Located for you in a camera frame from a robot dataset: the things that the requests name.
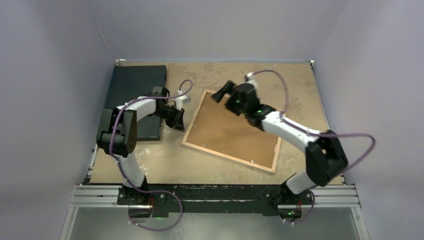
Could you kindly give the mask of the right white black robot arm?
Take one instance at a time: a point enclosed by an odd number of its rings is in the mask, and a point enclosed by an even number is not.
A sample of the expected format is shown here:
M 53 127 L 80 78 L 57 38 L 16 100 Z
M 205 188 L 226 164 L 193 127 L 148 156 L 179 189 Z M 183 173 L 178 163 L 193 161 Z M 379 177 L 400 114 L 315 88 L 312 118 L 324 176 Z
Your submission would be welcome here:
M 280 137 L 304 153 L 305 171 L 294 174 L 281 185 L 282 200 L 292 204 L 305 190 L 324 187 L 340 175 L 347 168 L 348 159 L 333 131 L 322 133 L 285 117 L 276 108 L 261 103 L 256 88 L 252 81 L 237 85 L 229 80 L 211 98 L 219 103 L 228 95 L 224 103 L 227 110 L 237 116 L 244 115 L 251 126 Z

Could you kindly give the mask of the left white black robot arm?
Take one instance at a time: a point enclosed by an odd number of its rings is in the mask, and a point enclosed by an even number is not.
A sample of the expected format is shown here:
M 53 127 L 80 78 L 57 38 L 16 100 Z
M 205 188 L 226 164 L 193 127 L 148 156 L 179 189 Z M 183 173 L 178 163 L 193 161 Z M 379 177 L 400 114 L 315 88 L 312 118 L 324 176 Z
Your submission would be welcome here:
M 157 116 L 174 130 L 185 131 L 183 105 L 189 100 L 186 92 L 179 89 L 170 96 L 165 87 L 154 87 L 145 96 L 139 96 L 114 108 L 104 108 L 96 134 L 97 147 L 114 159 L 123 178 L 123 189 L 131 189 L 129 197 L 138 205 L 146 203 L 151 191 L 141 173 L 135 156 L 138 141 L 138 122 Z

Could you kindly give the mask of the black flat box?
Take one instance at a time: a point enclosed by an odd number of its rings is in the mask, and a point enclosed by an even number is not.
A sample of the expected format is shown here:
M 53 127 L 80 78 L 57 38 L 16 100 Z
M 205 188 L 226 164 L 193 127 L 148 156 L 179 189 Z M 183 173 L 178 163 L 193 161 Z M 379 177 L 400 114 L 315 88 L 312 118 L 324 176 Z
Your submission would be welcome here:
M 165 87 L 167 68 L 165 65 L 115 66 L 106 95 L 104 108 L 113 109 L 139 96 L 146 96 L 155 86 Z M 145 116 L 137 121 L 137 140 L 159 141 L 161 119 Z

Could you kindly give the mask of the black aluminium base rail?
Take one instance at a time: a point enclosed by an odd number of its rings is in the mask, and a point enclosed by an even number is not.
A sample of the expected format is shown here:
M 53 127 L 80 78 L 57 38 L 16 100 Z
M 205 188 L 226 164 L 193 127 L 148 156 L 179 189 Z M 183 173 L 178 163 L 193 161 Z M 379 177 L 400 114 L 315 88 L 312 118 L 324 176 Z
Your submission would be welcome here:
M 151 193 L 120 185 L 77 185 L 70 206 L 77 208 L 128 209 L 135 218 L 167 218 L 169 214 L 261 214 L 299 218 L 311 207 L 360 206 L 356 188 L 330 185 L 284 196 L 278 184 L 158 184 Z

